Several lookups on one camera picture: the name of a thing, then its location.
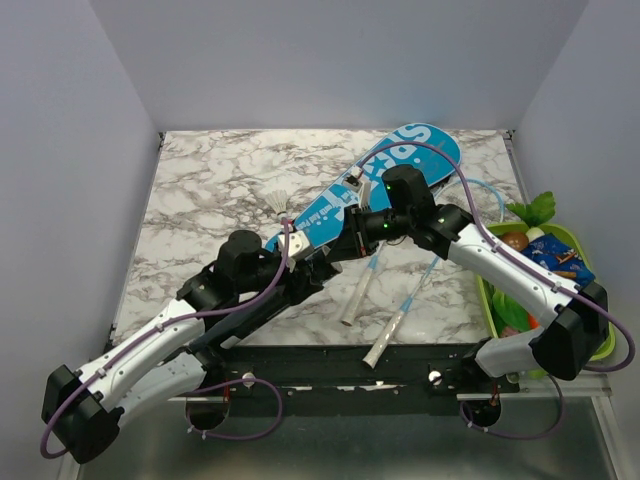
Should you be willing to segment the black shuttlecock tube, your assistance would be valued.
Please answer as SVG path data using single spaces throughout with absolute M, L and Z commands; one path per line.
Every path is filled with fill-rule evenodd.
M 189 344 L 189 351 L 196 355 L 204 351 L 221 353 L 223 350 L 229 350 L 287 308 L 296 306 L 287 305 L 281 296 L 279 286 L 280 281 L 284 279 L 285 271 L 277 286 L 263 300 L 217 321 L 202 336 Z

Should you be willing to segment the white feather shuttlecock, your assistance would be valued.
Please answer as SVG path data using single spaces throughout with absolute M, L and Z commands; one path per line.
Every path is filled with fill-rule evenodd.
M 288 217 L 288 194 L 285 190 L 274 190 L 267 193 L 264 197 L 266 204 L 274 212 L 278 220 Z

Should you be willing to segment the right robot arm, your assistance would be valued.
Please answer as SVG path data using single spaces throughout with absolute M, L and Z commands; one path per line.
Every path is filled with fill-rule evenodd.
M 542 268 L 492 236 L 467 211 L 436 204 L 423 174 L 410 165 L 387 170 L 382 182 L 389 208 L 345 208 L 327 261 L 362 258 L 379 242 L 406 235 L 418 247 L 480 275 L 539 323 L 525 333 L 484 340 L 467 353 L 459 370 L 467 389 L 480 392 L 497 377 L 537 369 L 575 379 L 608 335 L 605 289 L 595 282 L 581 287 Z

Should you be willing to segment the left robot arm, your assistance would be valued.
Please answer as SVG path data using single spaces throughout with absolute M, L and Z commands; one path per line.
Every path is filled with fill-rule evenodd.
M 255 331 L 281 310 L 321 291 L 340 273 L 328 248 L 313 248 L 303 232 L 281 235 L 274 250 L 249 230 L 232 232 L 215 261 L 188 279 L 176 297 L 127 340 L 77 370 L 66 365 L 47 378 L 40 453 L 63 454 L 85 464 L 102 454 L 121 427 L 144 408 L 196 391 L 214 393 L 220 361 L 196 340 L 221 327 L 224 340 L 240 336 L 234 321 Z

